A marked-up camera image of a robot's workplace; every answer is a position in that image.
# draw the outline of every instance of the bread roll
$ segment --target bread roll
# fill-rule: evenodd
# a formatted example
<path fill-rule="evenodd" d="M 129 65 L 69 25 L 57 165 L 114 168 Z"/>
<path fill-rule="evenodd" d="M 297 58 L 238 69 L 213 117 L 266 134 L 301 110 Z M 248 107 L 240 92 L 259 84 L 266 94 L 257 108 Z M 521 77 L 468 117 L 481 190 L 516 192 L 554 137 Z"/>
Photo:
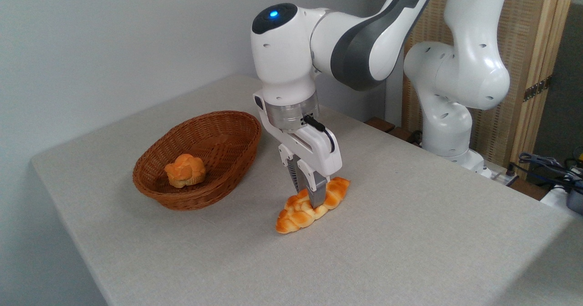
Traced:
<path fill-rule="evenodd" d="M 320 219 L 327 211 L 336 208 L 344 200 L 349 185 L 350 181 L 347 179 L 341 177 L 331 179 L 326 184 L 324 204 L 316 209 L 310 204 L 308 190 L 304 189 L 295 196 L 291 196 L 279 213 L 275 230 L 287 234 L 312 225 L 315 220 Z"/>
<path fill-rule="evenodd" d="M 168 181 L 175 188 L 182 188 L 186 185 L 195 185 L 204 181 L 206 169 L 202 159 L 195 158 L 190 154 L 181 154 L 176 161 L 164 167 L 168 175 Z"/>

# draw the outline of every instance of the brown wicker basket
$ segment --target brown wicker basket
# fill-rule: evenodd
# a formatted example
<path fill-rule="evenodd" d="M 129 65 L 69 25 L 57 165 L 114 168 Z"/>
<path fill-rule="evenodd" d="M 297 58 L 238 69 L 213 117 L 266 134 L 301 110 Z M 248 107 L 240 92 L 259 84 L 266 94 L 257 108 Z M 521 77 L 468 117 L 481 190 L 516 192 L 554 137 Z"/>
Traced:
<path fill-rule="evenodd" d="M 241 181 L 255 160 L 260 137 L 261 124 L 246 112 L 216 111 L 194 117 L 168 131 L 138 159 L 133 183 L 169 209 L 206 207 Z M 169 184 L 164 167 L 184 153 L 202 159 L 206 178 L 179 189 Z"/>

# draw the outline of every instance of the wooden block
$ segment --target wooden block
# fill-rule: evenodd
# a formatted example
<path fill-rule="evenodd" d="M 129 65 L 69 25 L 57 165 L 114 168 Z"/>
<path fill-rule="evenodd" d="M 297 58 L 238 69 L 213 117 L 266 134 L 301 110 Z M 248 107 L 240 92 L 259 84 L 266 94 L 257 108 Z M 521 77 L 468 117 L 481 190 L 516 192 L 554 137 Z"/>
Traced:
<path fill-rule="evenodd" d="M 391 130 L 391 132 L 389 132 L 389 134 L 391 134 L 395 138 L 400 138 L 401 140 L 404 140 L 407 142 L 411 138 L 411 132 L 409 132 L 408 130 L 403 129 L 401 127 L 400 128 L 395 127 L 395 129 Z"/>
<path fill-rule="evenodd" d="M 383 119 L 380 119 L 379 117 L 373 117 L 364 123 L 374 127 L 375 129 L 382 130 L 385 133 L 388 133 L 395 128 L 394 124 L 383 121 Z"/>
<path fill-rule="evenodd" d="M 514 183 L 510 185 L 510 188 L 539 201 L 541 201 L 541 199 L 547 194 L 545 189 L 524 181 L 523 179 L 517 179 L 514 181 Z"/>

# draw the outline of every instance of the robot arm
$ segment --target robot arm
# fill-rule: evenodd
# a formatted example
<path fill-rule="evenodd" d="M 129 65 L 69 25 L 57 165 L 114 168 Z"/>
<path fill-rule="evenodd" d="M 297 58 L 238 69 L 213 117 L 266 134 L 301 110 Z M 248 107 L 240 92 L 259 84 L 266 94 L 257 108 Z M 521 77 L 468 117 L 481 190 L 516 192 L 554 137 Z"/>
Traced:
<path fill-rule="evenodd" d="M 366 18 L 282 3 L 254 19 L 252 51 L 263 82 L 254 99 L 265 129 L 281 142 L 296 189 L 308 188 L 312 206 L 323 203 L 325 183 L 342 167 L 334 134 L 317 122 L 315 77 L 327 73 L 359 91 L 380 84 L 427 1 L 387 0 Z"/>
<path fill-rule="evenodd" d="M 447 0 L 444 18 L 454 45 L 421 42 L 410 49 L 404 72 L 423 113 L 423 148 L 489 177 L 481 155 L 469 150 L 472 117 L 466 107 L 492 109 L 510 86 L 498 53 L 504 0 Z"/>

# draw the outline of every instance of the bun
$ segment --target bun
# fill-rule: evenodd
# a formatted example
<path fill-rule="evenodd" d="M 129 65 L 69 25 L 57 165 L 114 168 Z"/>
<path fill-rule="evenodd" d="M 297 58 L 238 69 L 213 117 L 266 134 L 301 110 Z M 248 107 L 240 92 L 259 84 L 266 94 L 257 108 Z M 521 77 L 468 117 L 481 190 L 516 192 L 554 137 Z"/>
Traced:
<path fill-rule="evenodd" d="M 295 196 L 291 196 L 279 213 L 275 230 L 287 234 L 312 225 L 315 220 L 320 219 L 327 211 L 336 208 L 344 200 L 349 185 L 350 181 L 347 179 L 341 177 L 331 179 L 326 184 L 324 204 L 316 209 L 312 208 L 312 204 L 310 204 L 308 190 L 304 189 Z"/>
<path fill-rule="evenodd" d="M 181 154 L 175 162 L 164 167 L 168 175 L 168 181 L 175 188 L 185 185 L 195 185 L 204 181 L 206 169 L 202 159 L 192 157 L 190 154 Z"/>

